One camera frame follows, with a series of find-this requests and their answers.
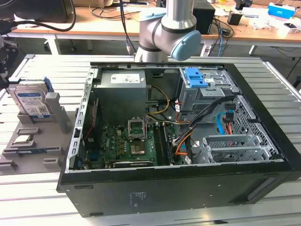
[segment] table leg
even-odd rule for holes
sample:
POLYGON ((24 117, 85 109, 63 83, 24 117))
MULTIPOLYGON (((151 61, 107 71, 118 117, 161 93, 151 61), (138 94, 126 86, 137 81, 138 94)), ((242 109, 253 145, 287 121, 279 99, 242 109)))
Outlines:
POLYGON ((92 41, 91 40, 87 40, 87 47, 88 47, 89 51, 93 50, 93 45, 92 45, 92 41))
POLYGON ((249 55, 250 56, 253 55, 256 49, 257 49, 257 46, 252 46, 250 51, 249 51, 249 55))
POLYGON ((205 40, 201 51, 201 57, 208 57, 214 40, 205 40))
POLYGON ((47 39, 52 55, 60 55, 61 50, 57 39, 47 39))

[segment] blue drive bay latch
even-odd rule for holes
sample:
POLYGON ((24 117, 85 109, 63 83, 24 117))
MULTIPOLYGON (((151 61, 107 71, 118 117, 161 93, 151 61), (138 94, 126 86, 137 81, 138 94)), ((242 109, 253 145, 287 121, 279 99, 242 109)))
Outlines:
POLYGON ((206 88, 208 83, 204 81, 202 72, 196 67, 185 68, 185 76, 189 81, 191 88, 206 88))

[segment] green circuit board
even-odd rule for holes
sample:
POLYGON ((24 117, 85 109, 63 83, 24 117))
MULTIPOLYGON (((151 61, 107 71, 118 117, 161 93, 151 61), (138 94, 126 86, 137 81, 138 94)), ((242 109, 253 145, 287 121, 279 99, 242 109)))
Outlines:
MULTIPOLYGON (((140 134, 143 130, 137 126, 131 127, 132 134, 140 134)), ((169 144, 176 133, 173 125, 166 127, 169 144)), ((157 155, 154 140, 153 125, 146 129, 144 141, 128 139, 128 126, 104 126, 101 134, 101 146, 99 150, 88 150, 87 164, 89 169, 112 168, 117 161, 151 161, 157 166, 157 155)))

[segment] aluminum extrusion table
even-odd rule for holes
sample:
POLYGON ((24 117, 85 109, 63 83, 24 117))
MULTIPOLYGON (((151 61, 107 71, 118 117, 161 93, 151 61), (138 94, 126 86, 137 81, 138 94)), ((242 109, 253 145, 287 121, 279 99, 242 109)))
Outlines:
MULTIPOLYGON (((67 111, 74 111, 80 103, 90 62, 101 61, 131 62, 133 59, 129 56, 28 55, 13 76, 49 77, 55 91, 61 95, 60 103, 67 111)), ((234 63, 301 152, 301 95, 270 63, 241 57, 193 57, 188 61, 234 63)), ((4 91, 0 97, 2 153, 18 123, 18 108, 4 91)), ((230 226, 286 226, 301 222, 300 179, 282 184, 257 204, 82 218, 68 197, 56 192, 58 178, 59 172, 0 176, 0 225, 195 226, 225 221, 230 226)))

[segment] floor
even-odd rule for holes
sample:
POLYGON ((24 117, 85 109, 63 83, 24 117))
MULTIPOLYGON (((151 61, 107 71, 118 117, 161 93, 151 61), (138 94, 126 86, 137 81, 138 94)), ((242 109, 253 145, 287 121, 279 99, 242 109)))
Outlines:
MULTIPOLYGON (((16 39, 17 43, 22 50, 19 59, 16 63, 18 65, 21 62, 24 54, 49 54, 44 50, 44 40, 42 39, 27 39, 27 38, 18 38, 16 39)), ((74 40, 77 50, 72 52, 72 42, 70 40, 60 40, 60 48, 62 54, 91 54, 91 55, 127 55, 127 50, 125 46, 125 41, 108 41, 108 40, 93 40, 93 50, 89 51, 87 49, 87 43, 85 40, 74 40)), ((138 48, 138 42, 134 42, 136 48, 138 48)), ((301 48, 282 48, 283 50, 276 49, 273 47, 258 47, 255 55, 253 57, 260 57, 264 61, 270 61, 274 67, 283 75, 287 76, 291 68, 298 60, 298 57, 301 57, 301 48), (292 61, 291 57, 296 57, 296 61, 292 61)), ((250 46, 236 46, 229 45, 223 57, 251 57, 248 52, 250 46)), ((212 52, 211 56, 217 56, 218 52, 212 52)), ((294 83, 296 81, 297 75, 301 75, 301 62, 296 66, 292 72, 289 82, 294 83)))

